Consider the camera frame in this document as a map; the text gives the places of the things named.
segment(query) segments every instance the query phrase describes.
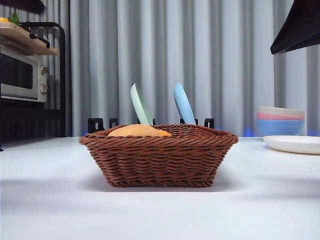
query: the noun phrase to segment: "white table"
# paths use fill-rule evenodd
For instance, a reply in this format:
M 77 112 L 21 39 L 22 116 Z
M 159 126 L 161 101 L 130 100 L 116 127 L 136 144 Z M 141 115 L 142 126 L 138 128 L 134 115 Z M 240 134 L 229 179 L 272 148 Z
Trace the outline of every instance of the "white table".
M 76 137 L 0 156 L 3 240 L 320 239 L 320 156 L 261 138 L 240 138 L 209 188 L 112 188 Z

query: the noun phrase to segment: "brown wicker basket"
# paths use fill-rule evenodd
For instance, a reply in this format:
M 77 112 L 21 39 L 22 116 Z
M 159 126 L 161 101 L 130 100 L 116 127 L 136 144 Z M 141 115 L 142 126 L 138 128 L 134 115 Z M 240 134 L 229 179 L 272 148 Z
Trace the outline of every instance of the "brown wicker basket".
M 172 136 L 107 136 L 119 125 L 80 137 L 113 187 L 209 187 L 238 137 L 193 124 L 155 125 Z

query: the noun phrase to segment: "stacked bowls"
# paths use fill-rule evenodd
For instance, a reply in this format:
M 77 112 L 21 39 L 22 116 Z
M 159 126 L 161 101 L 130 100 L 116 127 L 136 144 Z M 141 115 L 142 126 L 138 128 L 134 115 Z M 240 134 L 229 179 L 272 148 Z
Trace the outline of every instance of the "stacked bowls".
M 305 112 L 298 109 L 259 106 L 256 123 L 263 136 L 299 135 L 305 124 Z

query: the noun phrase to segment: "white plate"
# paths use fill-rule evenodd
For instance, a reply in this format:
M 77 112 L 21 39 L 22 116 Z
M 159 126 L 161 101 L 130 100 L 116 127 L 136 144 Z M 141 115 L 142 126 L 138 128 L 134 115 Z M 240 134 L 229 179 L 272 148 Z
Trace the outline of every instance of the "white plate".
M 304 117 L 305 111 L 292 109 L 292 108 L 281 108 L 273 106 L 258 106 L 258 113 L 265 114 L 277 114 L 283 116 L 295 116 L 295 117 Z
M 264 136 L 271 148 L 298 154 L 320 154 L 319 136 Z

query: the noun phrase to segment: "wooden cutting board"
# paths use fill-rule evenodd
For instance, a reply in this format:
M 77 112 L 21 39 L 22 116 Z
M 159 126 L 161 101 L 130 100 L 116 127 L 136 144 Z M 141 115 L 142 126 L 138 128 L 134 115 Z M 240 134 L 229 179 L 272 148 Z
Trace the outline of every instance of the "wooden cutting board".
M 41 40 L 31 39 L 28 31 L 12 22 L 0 22 L 0 36 L 20 45 L 26 53 L 34 53 L 38 55 L 58 55 L 58 50 L 56 48 L 52 46 L 47 48 L 46 44 Z

